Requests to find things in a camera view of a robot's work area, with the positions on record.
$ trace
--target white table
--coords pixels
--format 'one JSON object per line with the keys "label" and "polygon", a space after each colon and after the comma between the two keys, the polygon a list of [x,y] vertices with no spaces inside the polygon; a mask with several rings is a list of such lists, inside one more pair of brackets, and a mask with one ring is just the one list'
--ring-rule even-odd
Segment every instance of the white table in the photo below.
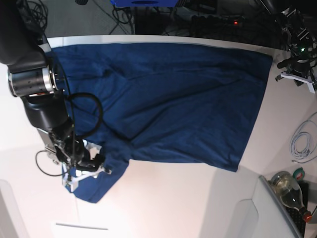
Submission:
{"label": "white table", "polygon": [[[280,170],[293,171],[299,167],[291,162],[289,140],[295,128],[317,111],[315,95],[309,93],[306,86],[297,87],[291,80],[275,81],[275,77],[280,73],[276,64],[288,56],[280,50],[233,42],[167,36],[120,35],[50,39],[52,47],[113,42],[202,44],[246,49],[273,56],[274,63],[264,100],[237,173],[205,164],[130,161],[123,177],[98,204],[76,200],[78,221],[87,225],[106,226],[111,231],[110,237],[224,237],[235,204],[252,196],[260,174],[271,176]],[[0,73],[4,75],[3,66],[0,67]],[[5,93],[5,99],[1,98],[2,100],[7,103],[14,102],[10,106],[13,112],[4,119],[6,126],[4,123],[0,125],[1,130],[10,132],[9,139],[1,137],[0,149],[33,145],[35,142],[28,140],[30,135],[36,139],[36,144],[40,145],[36,130],[28,125],[24,112],[20,111],[22,104],[15,105],[14,110],[12,105],[16,104],[18,99],[9,98],[9,92],[4,92],[7,88],[0,90]],[[16,127],[7,126],[13,124],[12,113],[19,116],[14,119]],[[13,143],[11,140],[17,135],[18,139]],[[306,178],[317,181],[317,160],[303,167]],[[308,226],[305,237],[314,237],[314,229],[315,226]]]}

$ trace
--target blue cloth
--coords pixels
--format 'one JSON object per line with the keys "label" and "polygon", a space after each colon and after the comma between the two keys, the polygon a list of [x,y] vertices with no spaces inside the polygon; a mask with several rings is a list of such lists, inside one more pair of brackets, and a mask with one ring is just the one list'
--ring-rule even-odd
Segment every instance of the blue cloth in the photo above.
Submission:
{"label": "blue cloth", "polygon": [[[130,159],[199,163],[237,171],[264,96],[272,58],[191,44],[74,45],[54,50],[72,93],[102,102],[103,146],[112,174],[80,182],[74,194],[98,202]],[[93,101],[75,101],[78,134],[94,127]]]}

